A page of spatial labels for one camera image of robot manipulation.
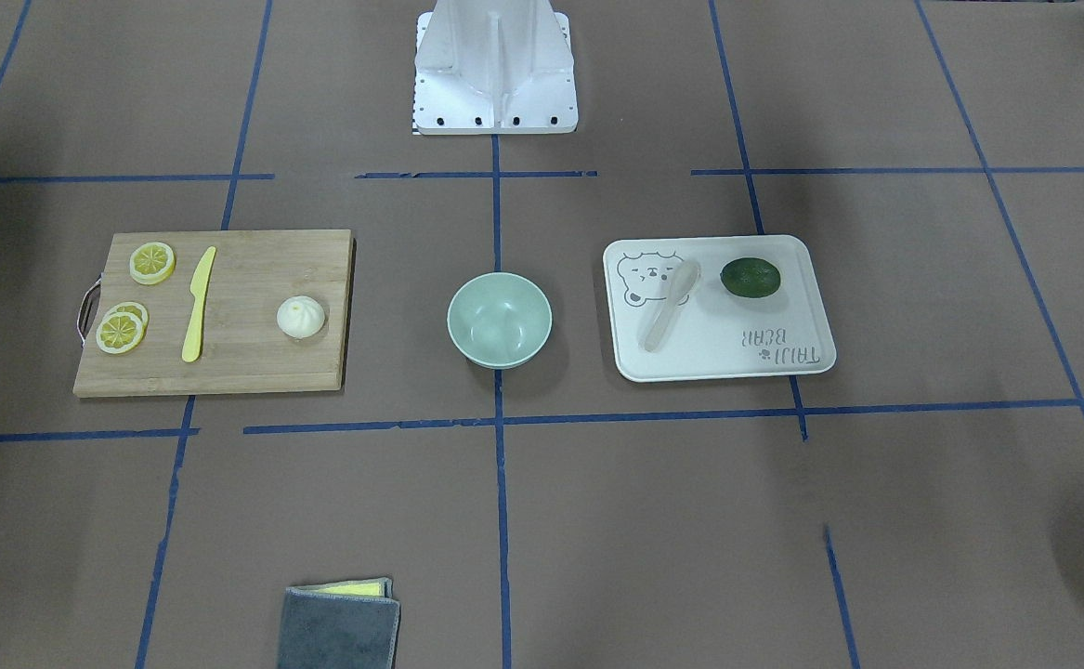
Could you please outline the white ceramic spoon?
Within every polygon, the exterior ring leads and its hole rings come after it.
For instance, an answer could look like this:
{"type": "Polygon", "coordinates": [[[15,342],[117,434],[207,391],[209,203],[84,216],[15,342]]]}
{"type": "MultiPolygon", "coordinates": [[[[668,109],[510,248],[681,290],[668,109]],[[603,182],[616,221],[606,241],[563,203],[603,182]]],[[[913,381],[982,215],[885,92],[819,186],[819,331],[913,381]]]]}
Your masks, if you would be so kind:
{"type": "Polygon", "coordinates": [[[696,261],[696,259],[686,259],[686,261],[679,263],[678,268],[673,271],[673,275],[669,279],[668,292],[666,292],[663,305],[658,309],[657,316],[653,319],[651,325],[649,325],[642,339],[642,349],[644,351],[656,352],[657,348],[661,346],[664,335],[668,333],[670,326],[672,326],[674,317],[676,317],[679,306],[682,306],[683,303],[689,299],[691,292],[694,291],[696,283],[699,282],[699,278],[701,278],[701,263],[696,261]]]}

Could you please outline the white steamed bun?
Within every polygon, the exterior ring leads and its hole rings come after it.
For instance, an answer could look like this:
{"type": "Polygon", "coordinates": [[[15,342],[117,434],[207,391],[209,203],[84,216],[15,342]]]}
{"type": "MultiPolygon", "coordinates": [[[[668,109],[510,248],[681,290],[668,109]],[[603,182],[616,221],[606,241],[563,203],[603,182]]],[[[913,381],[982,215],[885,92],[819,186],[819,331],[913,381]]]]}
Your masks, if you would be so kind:
{"type": "Polygon", "coordinates": [[[279,305],[275,321],[278,329],[287,337],[307,339],[325,325],[326,310],[311,296],[295,295],[279,305]]]}

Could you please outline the light green bowl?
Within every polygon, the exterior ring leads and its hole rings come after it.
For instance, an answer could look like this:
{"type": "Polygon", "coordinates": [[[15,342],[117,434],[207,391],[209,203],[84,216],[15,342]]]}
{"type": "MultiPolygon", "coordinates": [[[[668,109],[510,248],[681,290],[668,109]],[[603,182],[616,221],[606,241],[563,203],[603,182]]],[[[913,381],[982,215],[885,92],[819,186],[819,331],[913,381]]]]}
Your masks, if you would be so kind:
{"type": "Polygon", "coordinates": [[[514,272],[487,272],[453,294],[447,309],[452,344],[474,364],[508,370],[530,361],[553,331],[546,293],[514,272]]]}

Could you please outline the white bear tray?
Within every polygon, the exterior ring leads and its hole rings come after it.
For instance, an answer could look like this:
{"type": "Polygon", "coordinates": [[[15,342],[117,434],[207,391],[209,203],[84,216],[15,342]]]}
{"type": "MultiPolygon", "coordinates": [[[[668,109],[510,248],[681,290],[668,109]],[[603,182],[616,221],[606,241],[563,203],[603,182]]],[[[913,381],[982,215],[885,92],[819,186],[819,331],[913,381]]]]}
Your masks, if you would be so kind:
{"type": "Polygon", "coordinates": [[[615,365],[638,384],[814,375],[836,361],[812,256],[790,234],[617,240],[602,254],[615,365]],[[732,294],[725,263],[757,257],[774,263],[782,283],[762,299],[732,294]],[[660,345],[644,347],[679,263],[701,268],[674,310],[660,345]]]}

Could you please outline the green avocado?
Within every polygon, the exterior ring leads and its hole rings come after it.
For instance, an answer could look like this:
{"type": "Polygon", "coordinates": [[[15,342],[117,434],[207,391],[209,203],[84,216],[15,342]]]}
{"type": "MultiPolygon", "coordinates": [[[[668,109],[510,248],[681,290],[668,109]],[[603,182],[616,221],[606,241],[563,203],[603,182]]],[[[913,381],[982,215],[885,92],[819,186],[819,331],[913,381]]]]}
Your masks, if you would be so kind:
{"type": "Polygon", "coordinates": [[[759,257],[741,257],[725,263],[720,283],[731,294],[744,299],[764,299],[782,287],[782,274],[775,263],[759,257]]]}

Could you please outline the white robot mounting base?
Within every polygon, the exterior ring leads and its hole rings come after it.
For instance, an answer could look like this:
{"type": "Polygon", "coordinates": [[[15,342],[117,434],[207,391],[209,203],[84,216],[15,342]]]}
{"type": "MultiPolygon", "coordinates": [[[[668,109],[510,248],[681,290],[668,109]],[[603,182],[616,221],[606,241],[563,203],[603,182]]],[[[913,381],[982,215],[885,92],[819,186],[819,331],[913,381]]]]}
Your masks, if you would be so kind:
{"type": "Polygon", "coordinates": [[[437,1],[415,27],[414,132],[575,132],[571,37],[567,14],[549,1],[437,1]]]}

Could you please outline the bamboo cutting board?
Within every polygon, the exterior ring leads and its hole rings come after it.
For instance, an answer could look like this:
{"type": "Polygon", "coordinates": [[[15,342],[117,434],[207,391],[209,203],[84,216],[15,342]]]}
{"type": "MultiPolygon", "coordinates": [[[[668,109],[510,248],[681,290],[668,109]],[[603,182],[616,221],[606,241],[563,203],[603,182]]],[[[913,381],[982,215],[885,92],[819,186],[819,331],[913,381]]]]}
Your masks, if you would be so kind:
{"type": "Polygon", "coordinates": [[[74,394],[80,398],[335,391],[345,377],[354,236],[349,230],[164,231],[114,234],[93,316],[117,303],[150,311],[134,350],[109,355],[89,334],[74,394]],[[173,247],[175,271],[155,285],[129,276],[141,244],[173,247]],[[217,247],[203,316],[202,355],[180,359],[192,296],[190,279],[207,246],[217,247]],[[278,307],[308,295],[326,310],[325,325],[296,340],[278,329],[278,307]]]}

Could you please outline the grey folded cloth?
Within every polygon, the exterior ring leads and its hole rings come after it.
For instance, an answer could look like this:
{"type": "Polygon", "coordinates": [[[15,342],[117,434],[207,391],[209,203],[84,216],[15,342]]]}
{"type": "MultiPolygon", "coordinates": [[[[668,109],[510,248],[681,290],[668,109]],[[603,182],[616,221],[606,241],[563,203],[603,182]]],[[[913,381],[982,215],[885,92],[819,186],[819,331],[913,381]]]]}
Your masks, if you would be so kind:
{"type": "Polygon", "coordinates": [[[398,623],[389,577],[288,587],[278,668],[393,668],[398,623]]]}

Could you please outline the yellow plastic knife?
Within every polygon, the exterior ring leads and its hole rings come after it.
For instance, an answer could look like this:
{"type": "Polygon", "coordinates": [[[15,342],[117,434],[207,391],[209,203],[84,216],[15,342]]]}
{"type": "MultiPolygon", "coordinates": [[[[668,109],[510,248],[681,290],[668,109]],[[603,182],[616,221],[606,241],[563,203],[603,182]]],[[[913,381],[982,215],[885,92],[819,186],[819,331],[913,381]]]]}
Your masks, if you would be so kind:
{"type": "Polygon", "coordinates": [[[217,255],[217,247],[207,246],[203,250],[192,279],[190,279],[189,292],[192,296],[192,306],[190,306],[188,329],[181,348],[181,360],[185,363],[193,363],[202,355],[203,316],[205,316],[205,304],[207,292],[209,292],[215,255],[217,255]]]}

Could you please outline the lemon slice single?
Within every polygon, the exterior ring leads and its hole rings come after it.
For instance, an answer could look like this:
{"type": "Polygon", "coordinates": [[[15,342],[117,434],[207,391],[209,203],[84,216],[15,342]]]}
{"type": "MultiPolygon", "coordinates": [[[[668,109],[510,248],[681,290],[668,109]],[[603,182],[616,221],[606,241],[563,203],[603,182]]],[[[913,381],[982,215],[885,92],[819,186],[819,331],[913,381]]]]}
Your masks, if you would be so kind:
{"type": "Polygon", "coordinates": [[[173,247],[160,241],[141,244],[129,256],[129,276],[141,285],[162,283],[173,274],[176,255],[173,247]]]}

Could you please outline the lemon slice bottom stacked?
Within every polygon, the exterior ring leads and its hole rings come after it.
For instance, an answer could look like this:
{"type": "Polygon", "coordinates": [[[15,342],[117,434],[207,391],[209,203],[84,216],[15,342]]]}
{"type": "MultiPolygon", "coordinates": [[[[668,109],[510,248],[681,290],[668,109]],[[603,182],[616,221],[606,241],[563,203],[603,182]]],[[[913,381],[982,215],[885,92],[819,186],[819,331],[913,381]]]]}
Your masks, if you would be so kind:
{"type": "Polygon", "coordinates": [[[117,303],[116,305],[113,305],[112,308],[109,308],[107,310],[107,312],[105,312],[104,317],[107,318],[109,316],[117,314],[117,313],[133,314],[133,316],[136,316],[138,318],[139,321],[142,322],[142,326],[143,327],[147,327],[149,326],[149,323],[150,323],[150,311],[146,308],[146,306],[144,306],[141,303],[137,303],[137,301],[117,303]]]}

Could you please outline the lemon slice stacked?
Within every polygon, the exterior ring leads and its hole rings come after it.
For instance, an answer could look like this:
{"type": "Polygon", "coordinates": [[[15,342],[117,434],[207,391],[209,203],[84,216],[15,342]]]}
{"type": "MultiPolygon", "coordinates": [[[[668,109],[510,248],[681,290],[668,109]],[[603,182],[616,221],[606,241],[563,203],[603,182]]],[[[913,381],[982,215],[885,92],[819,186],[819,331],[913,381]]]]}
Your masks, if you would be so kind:
{"type": "Polygon", "coordinates": [[[149,323],[150,323],[150,311],[146,308],[146,306],[144,306],[141,303],[137,303],[137,301],[117,303],[116,305],[113,305],[112,308],[109,308],[107,310],[107,312],[105,312],[104,317],[107,318],[109,316],[117,314],[117,313],[133,314],[133,316],[136,316],[138,318],[139,321],[142,322],[142,326],[143,327],[147,327],[149,326],[149,323]]]}
{"type": "Polygon", "coordinates": [[[101,318],[96,326],[96,347],[104,353],[121,355],[134,350],[144,338],[146,325],[128,310],[116,310],[101,318]]]}

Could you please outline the lemon slice top stacked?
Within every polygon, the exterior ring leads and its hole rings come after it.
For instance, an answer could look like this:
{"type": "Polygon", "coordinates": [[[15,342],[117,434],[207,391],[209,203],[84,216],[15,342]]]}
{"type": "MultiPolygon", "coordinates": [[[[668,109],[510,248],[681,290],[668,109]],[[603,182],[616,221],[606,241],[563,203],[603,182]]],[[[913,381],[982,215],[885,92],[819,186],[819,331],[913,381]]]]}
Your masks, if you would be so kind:
{"type": "Polygon", "coordinates": [[[96,326],[96,347],[104,353],[121,355],[134,350],[144,338],[146,325],[128,310],[116,310],[101,318],[96,326]]]}

